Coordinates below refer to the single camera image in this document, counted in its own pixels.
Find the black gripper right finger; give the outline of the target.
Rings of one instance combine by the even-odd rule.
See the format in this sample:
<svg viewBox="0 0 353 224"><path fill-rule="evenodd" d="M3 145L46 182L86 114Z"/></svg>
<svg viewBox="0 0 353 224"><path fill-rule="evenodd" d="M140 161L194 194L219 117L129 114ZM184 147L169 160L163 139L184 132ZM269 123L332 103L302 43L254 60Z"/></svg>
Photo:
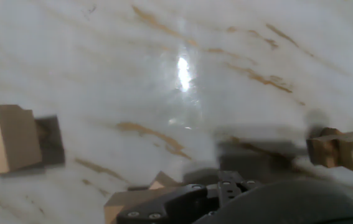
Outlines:
<svg viewBox="0 0 353 224"><path fill-rule="evenodd" d="M255 189L263 186L263 184L257 180L243 180L241 185L247 190Z"/></svg>

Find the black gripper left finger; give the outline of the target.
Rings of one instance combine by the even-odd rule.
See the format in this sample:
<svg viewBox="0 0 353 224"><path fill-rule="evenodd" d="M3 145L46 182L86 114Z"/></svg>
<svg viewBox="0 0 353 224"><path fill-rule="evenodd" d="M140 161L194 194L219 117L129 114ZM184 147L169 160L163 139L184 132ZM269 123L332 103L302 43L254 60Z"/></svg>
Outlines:
<svg viewBox="0 0 353 224"><path fill-rule="evenodd" d="M128 205L116 215L117 224L185 224L215 215L220 208L245 192L238 172L221 171L212 185L187 184L146 193L147 199Z"/></svg>

